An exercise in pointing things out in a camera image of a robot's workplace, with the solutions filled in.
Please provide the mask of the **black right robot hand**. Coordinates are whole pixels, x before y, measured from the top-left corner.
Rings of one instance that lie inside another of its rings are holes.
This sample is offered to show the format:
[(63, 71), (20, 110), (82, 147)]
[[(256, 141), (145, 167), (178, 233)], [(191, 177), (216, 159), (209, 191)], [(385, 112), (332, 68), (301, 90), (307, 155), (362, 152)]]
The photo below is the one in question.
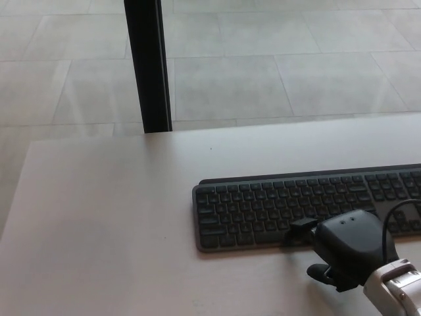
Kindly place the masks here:
[(307, 274), (314, 280), (335, 287), (338, 292), (362, 286), (368, 277), (387, 263), (398, 260), (395, 242), (373, 214), (356, 210), (325, 221), (304, 218), (289, 224), (283, 246), (304, 242), (324, 260)]

